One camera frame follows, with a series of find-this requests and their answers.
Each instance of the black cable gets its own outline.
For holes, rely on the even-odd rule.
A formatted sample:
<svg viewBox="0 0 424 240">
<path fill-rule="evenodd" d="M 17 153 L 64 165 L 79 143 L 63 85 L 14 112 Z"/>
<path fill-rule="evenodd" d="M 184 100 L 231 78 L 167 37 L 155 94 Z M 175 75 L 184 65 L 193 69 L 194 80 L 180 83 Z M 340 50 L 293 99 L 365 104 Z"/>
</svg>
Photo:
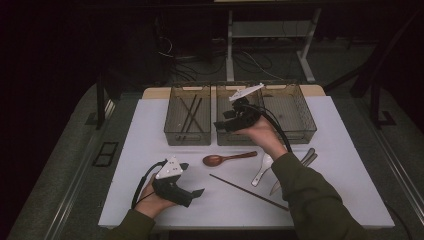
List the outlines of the black cable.
<svg viewBox="0 0 424 240">
<path fill-rule="evenodd" d="M 219 72 L 222 69 L 222 67 L 224 67 L 224 63 L 225 63 L 225 58 L 223 58 L 223 60 L 221 61 L 220 65 L 219 65 L 219 67 L 217 69 L 213 70 L 212 72 L 208 72 L 208 73 L 198 72 L 198 71 L 194 70 L 193 68 L 191 68 L 189 66 L 186 66 L 186 65 L 184 65 L 182 63 L 178 63 L 178 65 L 181 66 L 181 67 L 185 67 L 185 68 L 189 69 L 190 71 L 192 71 L 192 72 L 194 72 L 196 74 L 199 74 L 199 75 L 212 75 L 212 74 L 215 74 L 215 73 Z"/>
<path fill-rule="evenodd" d="M 405 229 L 406 235 L 408 235 L 408 239 L 412 240 L 411 232 L 409 231 L 408 226 L 406 226 L 405 222 L 402 220 L 399 214 L 386 201 L 384 201 L 384 205 L 397 217 L 397 219 L 399 220 L 399 222 L 402 224 L 403 228 Z"/>
<path fill-rule="evenodd" d="M 275 130 L 277 130 L 278 134 L 281 136 L 281 138 L 283 139 L 284 144 L 286 145 L 287 151 L 289 152 L 293 152 L 291 146 L 290 146 L 290 142 L 289 139 L 287 138 L 286 134 L 284 133 L 284 131 L 281 129 L 280 124 L 278 123 L 278 121 L 275 121 L 274 119 L 272 119 L 266 112 L 264 111 L 260 111 L 258 109 L 258 107 L 256 106 L 252 106 L 252 105 L 242 105 L 243 107 L 247 107 L 247 108 L 251 108 L 255 111 L 258 111 L 262 116 L 264 116 L 266 118 L 266 120 L 268 120 L 271 125 L 275 128 Z"/>
<path fill-rule="evenodd" d="M 153 166 L 152 166 L 149 170 L 147 170 L 146 174 L 145 174 L 145 175 L 141 178 L 140 183 L 138 184 L 137 189 L 135 190 L 134 197 L 133 197 L 133 200 L 132 200 L 132 203 L 131 203 L 131 208 L 132 208 L 132 209 L 134 209 L 134 208 L 135 208 L 135 206 L 136 206 L 136 205 L 137 205 L 137 203 L 138 203 L 138 196 L 140 196 L 141 189 L 143 188 L 143 185 L 144 185 L 144 183 L 146 182 L 146 179 L 147 179 L 147 177 L 149 176 L 150 172 L 151 172 L 154 168 L 156 168 L 156 167 L 158 167 L 158 166 L 162 166 L 162 167 L 163 167 L 163 166 L 166 164 L 166 162 L 167 162 L 167 160 L 156 163 L 156 164 L 155 164 L 155 165 L 153 165 Z"/>
</svg>

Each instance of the dark background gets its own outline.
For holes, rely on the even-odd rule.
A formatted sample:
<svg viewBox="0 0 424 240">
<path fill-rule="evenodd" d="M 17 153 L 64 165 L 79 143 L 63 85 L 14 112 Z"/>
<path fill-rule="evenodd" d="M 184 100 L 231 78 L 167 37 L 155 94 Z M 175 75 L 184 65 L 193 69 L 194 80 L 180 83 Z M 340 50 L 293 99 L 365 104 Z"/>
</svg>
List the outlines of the dark background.
<svg viewBox="0 0 424 240">
<path fill-rule="evenodd" d="M 156 33 L 208 58 L 210 39 L 226 38 L 227 19 L 222 11 L 168 12 L 161 15 L 158 29 L 153 25 L 157 13 L 151 12 L 86 15 L 73 1 L 6 0 L 0 4 L 0 239 L 4 239 L 74 107 L 99 76 L 108 79 L 107 90 L 113 98 L 128 89 L 160 86 L 167 79 L 167 63 L 156 52 Z M 399 6 L 403 5 L 324 8 L 316 37 L 378 40 L 394 26 Z M 244 14 L 242 18 L 262 16 L 260 11 Z M 424 90 L 422 22 L 421 14 L 393 51 L 386 67 L 390 71 L 383 78 L 424 129 L 422 111 L 411 104 Z M 381 32 L 371 31 L 376 26 Z"/>
</svg>

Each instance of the gray floor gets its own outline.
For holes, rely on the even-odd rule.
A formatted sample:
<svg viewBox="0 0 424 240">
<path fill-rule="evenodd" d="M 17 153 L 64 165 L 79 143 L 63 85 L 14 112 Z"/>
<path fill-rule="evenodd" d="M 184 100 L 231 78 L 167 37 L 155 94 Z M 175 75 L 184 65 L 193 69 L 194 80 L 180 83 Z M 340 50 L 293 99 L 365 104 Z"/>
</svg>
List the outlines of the gray floor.
<svg viewBox="0 0 424 240">
<path fill-rule="evenodd" d="M 283 41 L 278 48 L 243 48 L 272 75 L 281 78 L 299 79 L 307 84 L 297 61 L 294 50 L 300 46 L 298 41 Z M 347 49 L 345 40 L 335 42 L 314 42 L 308 55 L 308 61 L 316 77 L 317 84 L 326 85 L 350 70 L 362 64 L 370 55 L 373 46 L 353 46 Z M 238 51 L 235 64 L 236 80 L 273 79 L 260 73 L 252 65 L 245 53 Z M 186 61 L 188 68 L 183 76 L 173 76 L 171 81 L 217 81 L 226 79 L 225 65 L 221 68 L 224 57 L 218 56 L 212 63 Z M 353 99 L 349 89 L 354 79 L 330 91 L 334 103 L 346 125 L 346 128 L 364 162 L 382 199 L 395 210 L 413 239 L 424 239 L 424 228 L 412 208 L 402 186 L 387 161 L 386 151 L 379 142 L 383 135 L 390 148 L 399 158 L 416 188 L 424 190 L 424 136 L 412 121 L 398 107 L 389 93 L 381 98 L 381 110 L 388 111 L 396 121 L 395 126 L 384 126 L 376 131 L 367 118 L 368 96 Z M 115 102 L 113 114 L 108 117 L 104 131 L 95 130 L 94 125 L 87 124 L 91 113 L 96 111 L 95 88 L 92 87 L 81 99 L 68 126 L 52 153 L 46 168 L 37 182 L 30 198 L 13 228 L 9 239 L 103 239 L 106 229 L 97 226 L 102 204 L 106 198 L 114 169 L 119 160 L 120 151 L 125 141 L 132 113 L 138 95 L 125 94 Z M 103 142 L 118 142 L 118 149 L 110 167 L 93 167 L 91 162 L 96 157 Z M 396 226 L 391 229 L 370 230 L 372 239 L 400 240 L 408 239 L 406 228 L 393 213 Z M 171 232 L 169 239 L 280 239 L 281 232 Z"/>
</svg>

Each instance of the white table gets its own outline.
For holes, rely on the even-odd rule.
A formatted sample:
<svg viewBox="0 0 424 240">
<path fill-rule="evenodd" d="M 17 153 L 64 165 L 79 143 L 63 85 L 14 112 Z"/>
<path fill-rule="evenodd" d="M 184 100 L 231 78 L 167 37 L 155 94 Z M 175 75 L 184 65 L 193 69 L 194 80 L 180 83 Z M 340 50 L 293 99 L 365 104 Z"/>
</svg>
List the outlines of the white table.
<svg viewBox="0 0 424 240">
<path fill-rule="evenodd" d="M 135 110 L 99 220 L 100 226 L 119 225 L 130 208 L 140 178 L 156 162 L 175 156 L 181 163 L 190 164 L 177 184 L 187 191 L 200 188 L 205 188 L 205 191 L 200 198 L 192 201 L 189 208 L 176 206 L 161 213 L 156 219 L 156 230 L 293 228 L 289 212 L 209 176 L 214 174 L 287 206 L 281 198 L 281 190 L 269 196 L 276 181 L 272 170 L 265 173 L 257 187 L 251 185 L 264 154 L 259 147 L 217 146 L 213 126 L 210 146 L 168 146 L 163 132 L 168 100 L 149 98 L 146 95 L 146 99 L 141 99 Z M 313 96 L 306 97 L 306 101 L 318 130 L 309 144 L 292 145 L 294 153 L 302 158 L 310 147 L 316 149 L 318 158 L 310 167 L 322 173 L 335 187 L 345 206 L 361 225 L 366 228 L 393 227 L 394 223 L 332 99 Z M 212 119 L 215 119 L 215 107 L 213 100 Z M 233 155 L 253 150 L 258 151 L 257 157 L 230 160 L 215 168 L 207 167 L 201 161 L 210 154 Z"/>
</svg>

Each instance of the transparent plastic bin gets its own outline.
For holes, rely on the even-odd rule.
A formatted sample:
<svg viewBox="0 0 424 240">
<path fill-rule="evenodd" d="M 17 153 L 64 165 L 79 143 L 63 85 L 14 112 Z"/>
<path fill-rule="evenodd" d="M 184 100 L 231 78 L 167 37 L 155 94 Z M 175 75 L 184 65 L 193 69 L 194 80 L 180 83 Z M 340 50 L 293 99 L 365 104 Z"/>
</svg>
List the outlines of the transparent plastic bin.
<svg viewBox="0 0 424 240">
<path fill-rule="evenodd" d="M 237 89 L 263 83 L 265 85 L 263 88 L 247 96 L 249 103 L 268 109 L 277 119 L 291 144 L 308 144 L 317 128 L 300 86 L 293 82 L 295 81 L 218 83 L 216 121 L 225 121 L 223 113 L 233 109 L 228 97 L 232 96 Z M 235 135 L 223 129 L 217 130 L 217 140 L 220 146 L 255 145 L 248 137 Z"/>
<path fill-rule="evenodd" d="M 170 146 L 211 144 L 210 82 L 171 87 L 164 133 Z"/>
<path fill-rule="evenodd" d="M 290 144 L 308 144 L 317 127 L 298 84 L 262 81 L 262 106 L 277 118 Z"/>
</svg>

